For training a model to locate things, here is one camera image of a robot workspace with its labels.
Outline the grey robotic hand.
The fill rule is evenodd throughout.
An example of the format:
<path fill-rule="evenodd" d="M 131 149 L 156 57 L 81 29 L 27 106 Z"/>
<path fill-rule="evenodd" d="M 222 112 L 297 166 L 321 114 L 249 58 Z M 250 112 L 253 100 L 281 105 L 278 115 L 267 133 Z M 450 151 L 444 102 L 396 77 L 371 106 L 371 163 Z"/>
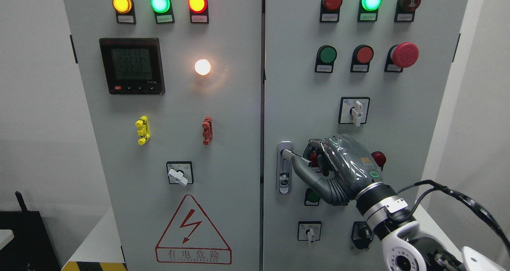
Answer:
<path fill-rule="evenodd" d="M 310 139 L 306 155 L 313 152 L 321 173 L 316 173 L 298 155 L 292 155 L 291 165 L 298 177 L 334 206 L 345 206 L 357 200 L 371 185 L 381 182 L 382 172 L 361 143 L 347 134 L 326 139 Z"/>

